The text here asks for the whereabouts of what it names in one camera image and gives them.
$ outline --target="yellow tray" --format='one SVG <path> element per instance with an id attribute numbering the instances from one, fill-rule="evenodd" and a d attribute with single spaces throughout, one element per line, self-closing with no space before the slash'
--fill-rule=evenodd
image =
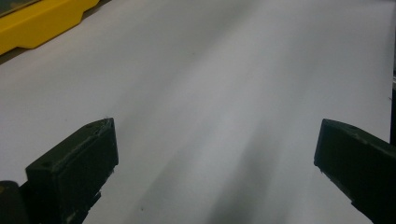
<path id="1" fill-rule="evenodd" d="M 33 49 L 81 22 L 99 0 L 41 0 L 0 18 L 0 55 Z"/>

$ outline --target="yellow container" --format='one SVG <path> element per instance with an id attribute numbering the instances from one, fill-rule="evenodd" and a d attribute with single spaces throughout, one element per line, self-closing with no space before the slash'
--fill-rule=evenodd
<path id="1" fill-rule="evenodd" d="M 99 0 L 41 0 L 0 18 L 0 54 L 33 49 L 79 24 Z"/>

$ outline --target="yellow object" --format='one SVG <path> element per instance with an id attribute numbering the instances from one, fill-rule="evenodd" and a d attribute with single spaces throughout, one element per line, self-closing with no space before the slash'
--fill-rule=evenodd
<path id="1" fill-rule="evenodd" d="M 99 0 L 41 0 L 0 18 L 0 54 L 33 49 L 79 24 Z"/>

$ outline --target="yellow plastic edge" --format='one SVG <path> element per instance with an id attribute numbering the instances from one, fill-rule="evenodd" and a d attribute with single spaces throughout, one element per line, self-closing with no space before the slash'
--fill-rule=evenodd
<path id="1" fill-rule="evenodd" d="M 34 49 L 79 24 L 99 0 L 41 0 L 0 18 L 0 55 L 16 47 Z"/>

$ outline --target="white surface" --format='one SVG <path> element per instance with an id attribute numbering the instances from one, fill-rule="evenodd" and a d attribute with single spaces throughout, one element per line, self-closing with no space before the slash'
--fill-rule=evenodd
<path id="1" fill-rule="evenodd" d="M 89 223 L 371 223 L 313 164 L 321 120 L 389 138 L 394 1 L 113 0 L 0 65 L 0 179 L 116 121 Z"/>

